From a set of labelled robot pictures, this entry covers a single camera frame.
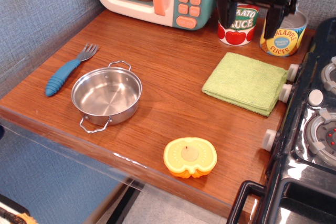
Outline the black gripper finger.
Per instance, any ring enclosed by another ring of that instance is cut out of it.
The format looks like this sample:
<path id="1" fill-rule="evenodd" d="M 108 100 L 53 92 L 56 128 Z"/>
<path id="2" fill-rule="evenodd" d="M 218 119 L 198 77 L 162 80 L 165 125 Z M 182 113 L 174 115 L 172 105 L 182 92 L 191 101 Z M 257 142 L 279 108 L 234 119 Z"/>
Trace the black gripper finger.
<path id="1" fill-rule="evenodd" d="M 274 6 L 268 10 L 264 29 L 265 39 L 272 39 L 274 37 L 286 15 L 286 8 L 284 6 Z"/>
<path id="2" fill-rule="evenodd" d="M 237 2 L 233 0 L 216 0 L 218 18 L 224 28 L 229 28 L 236 19 Z"/>

